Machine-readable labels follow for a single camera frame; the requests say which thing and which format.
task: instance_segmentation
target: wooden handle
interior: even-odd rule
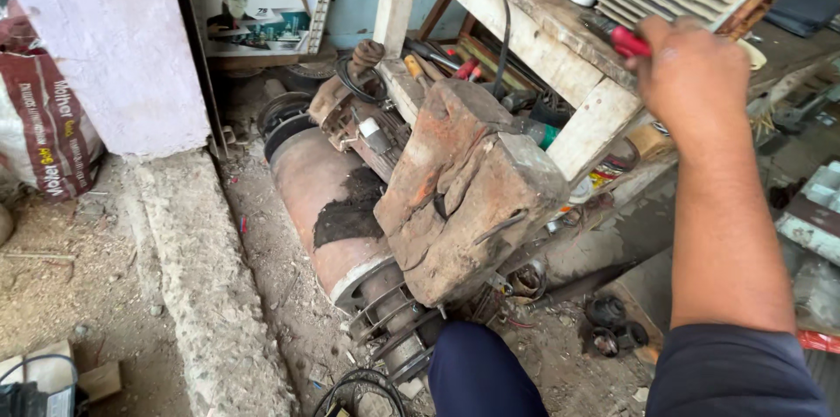
[[[414,56],[408,55],[402,61],[406,63],[406,68],[408,68],[408,72],[411,73],[415,81],[420,77],[425,76],[423,68],[420,67],[420,63],[417,62],[417,59],[415,59]]]

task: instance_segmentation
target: cardboard box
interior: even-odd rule
[[[330,0],[195,0],[206,56],[315,55]]]

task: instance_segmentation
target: metal plate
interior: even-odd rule
[[[291,117],[305,113],[312,102],[306,92],[286,92],[268,102],[257,115],[257,130],[262,137],[274,131],[277,125]]]
[[[266,156],[266,160],[268,162],[271,161],[271,155],[274,154],[277,148],[279,148],[284,141],[304,130],[317,127],[318,125],[309,119],[308,113],[296,115],[289,120],[280,123],[277,125],[277,128],[275,128],[271,134],[266,137],[266,148],[263,151],[263,154]]]

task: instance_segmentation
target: wooden workbench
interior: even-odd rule
[[[457,0],[499,39],[504,35],[501,0]],[[569,0],[508,0],[510,48],[577,111],[547,153],[574,186],[608,152],[610,143],[652,118],[635,93],[635,77],[623,61],[580,22],[584,11]],[[400,113],[413,124],[424,92],[399,59],[413,0],[380,0],[374,39],[385,45],[380,69]],[[840,56],[840,35],[823,30],[801,39],[759,23],[753,33],[767,65],[750,81],[750,112],[759,113],[804,79]],[[674,154],[647,161],[616,182],[616,207],[676,163]]]

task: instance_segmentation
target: sack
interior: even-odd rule
[[[15,0],[0,50],[0,163],[53,202],[89,191],[102,141]]]

